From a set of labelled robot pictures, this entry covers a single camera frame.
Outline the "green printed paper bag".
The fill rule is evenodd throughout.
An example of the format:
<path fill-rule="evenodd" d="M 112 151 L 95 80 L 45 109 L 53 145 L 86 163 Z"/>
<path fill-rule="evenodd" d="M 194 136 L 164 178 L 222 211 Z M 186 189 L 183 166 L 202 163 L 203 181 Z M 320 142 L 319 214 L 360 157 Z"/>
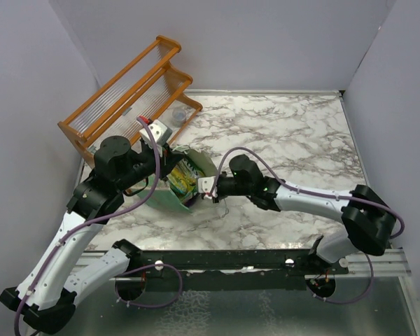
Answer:
<path fill-rule="evenodd" d="M 173 147 L 185 157 L 164 180 L 160 180 L 146 205 L 162 212 L 190 214 L 200 198 L 198 178 L 214 176 L 217 167 L 205 151 L 186 145 Z"/>

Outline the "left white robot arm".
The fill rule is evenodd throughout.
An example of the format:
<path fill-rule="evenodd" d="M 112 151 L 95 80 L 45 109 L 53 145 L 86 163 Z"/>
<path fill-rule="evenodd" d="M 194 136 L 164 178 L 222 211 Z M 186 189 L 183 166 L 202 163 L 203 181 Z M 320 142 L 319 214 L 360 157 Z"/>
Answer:
<path fill-rule="evenodd" d="M 133 276 L 141 266 L 139 249 L 127 242 L 111 248 L 97 262 L 77 273 L 72 269 L 90 241 L 119 210 L 131 186 L 154 176 L 165 178 L 185 157 L 168 144 L 141 142 L 141 152 L 123 136 L 110 136 L 94 154 L 94 169 L 76 186 L 62 223 L 29 276 L 3 290 L 0 302 L 13 310 L 14 333 L 24 321 L 35 331 L 53 335 L 74 315 L 77 306 L 102 284 L 119 274 Z"/>

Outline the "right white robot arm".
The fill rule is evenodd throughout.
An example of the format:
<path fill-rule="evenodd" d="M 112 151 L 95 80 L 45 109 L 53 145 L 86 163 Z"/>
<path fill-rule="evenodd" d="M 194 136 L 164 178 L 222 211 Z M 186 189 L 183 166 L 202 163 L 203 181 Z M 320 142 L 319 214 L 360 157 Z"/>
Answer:
<path fill-rule="evenodd" d="M 309 269 L 322 274 L 340 259 L 363 252 L 382 256 L 389 245 L 396 217 L 368 186 L 353 190 L 304 189 L 282 179 L 265 176 L 247 155 L 229 162 L 232 174 L 199 178 L 204 197 L 218 202 L 244 196 L 263 210 L 297 211 L 341 223 L 338 231 L 316 239 L 307 257 Z"/>

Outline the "green yellow snack packet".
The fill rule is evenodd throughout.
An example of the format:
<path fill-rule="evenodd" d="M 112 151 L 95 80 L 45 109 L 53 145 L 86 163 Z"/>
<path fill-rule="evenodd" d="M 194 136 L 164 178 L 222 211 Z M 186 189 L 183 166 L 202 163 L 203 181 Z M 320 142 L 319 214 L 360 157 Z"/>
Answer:
<path fill-rule="evenodd" d="M 197 179 L 204 172 L 186 159 L 182 159 L 167 175 L 170 189 L 185 204 L 197 194 Z"/>

